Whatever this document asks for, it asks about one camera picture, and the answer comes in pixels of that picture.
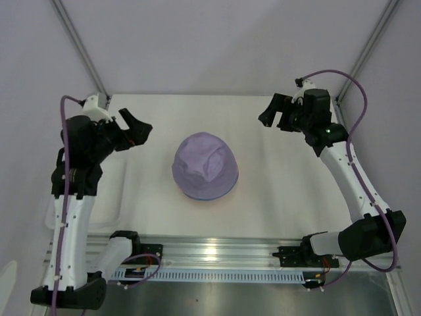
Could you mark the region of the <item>lavender bucket hat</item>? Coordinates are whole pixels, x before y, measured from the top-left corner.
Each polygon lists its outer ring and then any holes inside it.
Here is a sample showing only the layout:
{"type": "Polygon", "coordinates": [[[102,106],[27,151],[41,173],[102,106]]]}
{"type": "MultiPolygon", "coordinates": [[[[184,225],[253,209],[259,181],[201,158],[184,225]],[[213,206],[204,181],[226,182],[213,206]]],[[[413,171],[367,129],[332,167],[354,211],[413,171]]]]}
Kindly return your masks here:
{"type": "Polygon", "coordinates": [[[172,164],[173,179],[182,192],[236,172],[239,169],[230,147],[207,132],[187,137],[177,149],[172,164]]]}

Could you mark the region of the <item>blue bucket hat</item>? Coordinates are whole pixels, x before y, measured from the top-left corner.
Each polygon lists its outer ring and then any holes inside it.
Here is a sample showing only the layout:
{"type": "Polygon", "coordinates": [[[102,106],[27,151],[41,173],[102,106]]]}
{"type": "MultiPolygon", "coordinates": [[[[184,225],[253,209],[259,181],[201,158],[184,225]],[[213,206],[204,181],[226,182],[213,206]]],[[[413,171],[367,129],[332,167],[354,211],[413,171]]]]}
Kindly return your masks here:
{"type": "Polygon", "coordinates": [[[200,187],[184,190],[183,193],[194,200],[212,201],[229,194],[237,184],[238,179],[239,172],[234,173],[233,176],[217,176],[212,181],[206,182],[200,187]]]}

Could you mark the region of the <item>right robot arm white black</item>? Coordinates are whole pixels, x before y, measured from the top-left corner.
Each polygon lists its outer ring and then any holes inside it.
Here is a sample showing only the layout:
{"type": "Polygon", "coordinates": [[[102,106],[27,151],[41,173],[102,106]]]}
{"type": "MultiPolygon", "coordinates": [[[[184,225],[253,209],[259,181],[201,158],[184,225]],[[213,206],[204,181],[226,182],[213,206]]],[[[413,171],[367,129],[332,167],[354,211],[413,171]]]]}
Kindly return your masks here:
{"type": "Polygon", "coordinates": [[[397,262],[397,242],[406,225],[402,211],[393,211],[376,192],[361,168],[345,127],[332,120],[331,98],[327,90],[303,88],[292,97],[275,93],[259,115],[265,127],[300,132],[316,156],[331,172],[342,193],[351,225],[339,232],[323,232],[303,237],[301,261],[308,266],[324,255],[343,256],[350,262],[391,252],[397,262]]]}

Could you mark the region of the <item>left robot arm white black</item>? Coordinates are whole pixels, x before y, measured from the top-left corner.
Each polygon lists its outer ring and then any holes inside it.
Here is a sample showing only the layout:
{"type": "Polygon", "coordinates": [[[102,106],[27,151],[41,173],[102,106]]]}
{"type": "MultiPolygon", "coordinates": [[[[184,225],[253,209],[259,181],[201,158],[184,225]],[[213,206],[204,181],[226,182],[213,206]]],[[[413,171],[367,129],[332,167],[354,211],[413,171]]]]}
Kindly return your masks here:
{"type": "Polygon", "coordinates": [[[99,309],[106,296],[107,281],[123,262],[141,259],[139,235],[114,232],[91,266],[86,262],[89,220],[103,174],[101,163],[113,152],[143,145],[152,131],[127,109],[119,111],[128,126],[115,119],[97,122],[86,115],[64,118],[56,167],[51,175],[55,228],[50,266],[43,284],[31,291],[30,301],[51,309],[99,309]]]}

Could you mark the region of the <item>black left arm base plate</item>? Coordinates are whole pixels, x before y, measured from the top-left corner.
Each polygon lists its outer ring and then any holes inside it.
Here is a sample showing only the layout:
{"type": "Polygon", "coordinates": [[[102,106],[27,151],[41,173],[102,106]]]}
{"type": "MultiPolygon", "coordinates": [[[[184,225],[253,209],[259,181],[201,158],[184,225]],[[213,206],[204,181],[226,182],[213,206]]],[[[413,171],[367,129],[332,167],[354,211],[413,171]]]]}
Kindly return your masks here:
{"type": "Polygon", "coordinates": [[[145,254],[145,256],[132,259],[128,263],[137,265],[156,265],[158,261],[155,257],[152,257],[151,254],[162,258],[163,248],[164,246],[162,244],[141,244],[132,252],[131,256],[133,257],[141,254],[145,254]]]}

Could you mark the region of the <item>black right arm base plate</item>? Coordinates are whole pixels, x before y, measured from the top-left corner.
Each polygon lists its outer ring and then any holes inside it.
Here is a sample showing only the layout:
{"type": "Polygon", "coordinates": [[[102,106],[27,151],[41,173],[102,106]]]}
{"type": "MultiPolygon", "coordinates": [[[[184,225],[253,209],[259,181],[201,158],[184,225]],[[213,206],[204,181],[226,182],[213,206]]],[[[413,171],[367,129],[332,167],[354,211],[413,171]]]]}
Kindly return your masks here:
{"type": "Polygon", "coordinates": [[[303,268],[339,268],[339,260],[331,255],[315,255],[311,251],[303,250],[301,246],[280,246],[272,253],[280,262],[280,267],[303,268]]]}

